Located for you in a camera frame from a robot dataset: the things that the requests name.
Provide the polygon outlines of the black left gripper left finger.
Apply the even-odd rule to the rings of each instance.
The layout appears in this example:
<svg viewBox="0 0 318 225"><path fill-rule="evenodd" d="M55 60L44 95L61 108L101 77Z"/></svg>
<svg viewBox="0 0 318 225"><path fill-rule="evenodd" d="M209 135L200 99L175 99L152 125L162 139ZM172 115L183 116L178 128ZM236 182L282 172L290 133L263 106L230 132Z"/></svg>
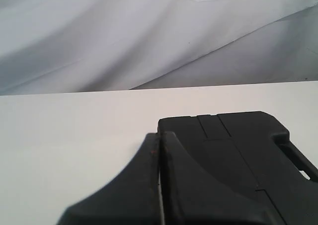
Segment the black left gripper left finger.
<svg viewBox="0 0 318 225"><path fill-rule="evenodd" d="M69 206L60 225L160 225L159 137L149 133L107 185Z"/></svg>

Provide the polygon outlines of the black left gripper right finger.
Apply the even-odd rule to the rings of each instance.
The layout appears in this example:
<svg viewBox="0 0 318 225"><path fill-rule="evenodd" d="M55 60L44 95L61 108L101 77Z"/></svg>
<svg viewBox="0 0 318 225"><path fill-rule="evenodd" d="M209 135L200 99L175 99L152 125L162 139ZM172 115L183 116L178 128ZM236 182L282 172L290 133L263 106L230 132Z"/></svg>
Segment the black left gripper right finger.
<svg viewBox="0 0 318 225"><path fill-rule="evenodd" d="M190 156L174 133L162 135L160 149L165 224L267 224L263 205L217 181Z"/></svg>

